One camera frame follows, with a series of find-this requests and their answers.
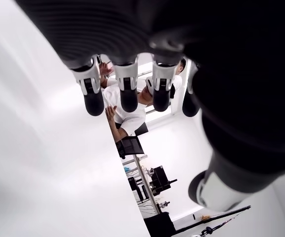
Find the metal rod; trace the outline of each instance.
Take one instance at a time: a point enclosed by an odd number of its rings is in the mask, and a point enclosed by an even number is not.
[[[138,169],[138,168],[130,169],[130,170],[126,171],[126,174],[127,174],[127,173],[130,173],[130,172],[133,172],[133,171],[135,171],[135,170],[137,170],[137,169]]]
[[[148,155],[144,154],[143,156],[140,156],[140,157],[139,157],[139,160],[141,161],[141,160],[143,160],[143,159],[145,159],[145,158],[148,158]]]
[[[133,162],[134,162],[134,159],[131,159],[131,160],[128,160],[128,161],[122,163],[122,165],[130,164],[130,163],[133,163]]]
[[[146,75],[146,74],[149,74],[149,73],[151,73],[151,72],[152,72],[152,70],[146,71],[146,72],[144,72],[144,73],[140,73],[140,74],[138,74],[137,78],[142,77],[142,76],[144,76],[144,75]]]
[[[190,225],[190,226],[187,226],[187,227],[184,227],[184,228],[181,228],[181,229],[177,230],[177,231],[175,232],[175,234],[179,234],[179,233],[181,233],[181,232],[184,232],[184,231],[186,231],[186,230],[189,230],[189,229],[194,228],[194,227],[196,227],[196,226],[199,226],[199,225],[201,225],[201,224],[205,224],[205,223],[208,223],[208,222],[211,222],[211,221],[214,221],[214,220],[218,220],[218,219],[220,219],[220,218],[224,218],[224,217],[226,217],[226,216],[230,216],[230,215],[233,215],[233,214],[237,214],[237,213],[239,213],[239,212],[248,210],[248,209],[250,209],[250,208],[251,208],[251,206],[246,206],[246,207],[244,207],[244,208],[241,208],[241,209],[238,209],[238,210],[235,210],[235,211],[230,211],[230,212],[227,212],[227,213],[224,213],[224,214],[221,214],[221,215],[218,215],[218,216],[209,218],[209,219],[204,220],[204,221],[199,221],[199,222],[197,222],[197,223],[195,223],[195,224],[192,224],[192,225]]]
[[[151,191],[151,189],[150,189],[150,183],[147,181],[146,177],[144,176],[144,172],[143,172],[143,170],[142,170],[142,168],[141,168],[141,166],[140,166],[139,158],[138,158],[137,155],[133,155],[133,159],[134,159],[134,161],[136,162],[137,168],[138,168],[139,173],[140,173],[140,175],[141,175],[142,182],[143,182],[144,187],[146,188],[147,194],[148,194],[148,196],[149,196],[151,205],[152,205],[154,211],[156,212],[156,214],[158,215],[160,212],[159,212],[159,210],[158,210],[157,203],[156,203],[156,201],[154,200],[152,191]]]

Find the man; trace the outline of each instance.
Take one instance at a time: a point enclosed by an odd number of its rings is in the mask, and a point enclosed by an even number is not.
[[[183,83],[180,73],[184,70],[185,65],[186,65],[186,60],[184,58],[180,61],[179,65],[177,65],[176,73],[173,79],[173,85],[175,90],[178,90]]]
[[[145,108],[148,104],[152,103],[152,95],[145,87],[138,93],[138,107],[132,112],[128,113],[123,110],[121,105],[120,89],[115,80],[106,79],[104,76],[109,74],[109,69],[106,63],[100,65],[101,73],[101,87],[103,100],[105,104],[105,114],[108,120],[109,127],[115,142],[120,141],[122,138],[131,135],[135,132],[145,121],[146,113]]]

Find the robotic hand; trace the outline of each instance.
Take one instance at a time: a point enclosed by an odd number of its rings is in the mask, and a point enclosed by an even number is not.
[[[137,107],[137,55],[153,57],[154,107],[168,107],[175,66],[198,67],[188,79],[183,112],[203,111],[213,148],[190,198],[226,211],[285,174],[285,9],[243,0],[16,0],[72,70],[87,111],[103,112],[97,61],[114,64],[124,110]]]

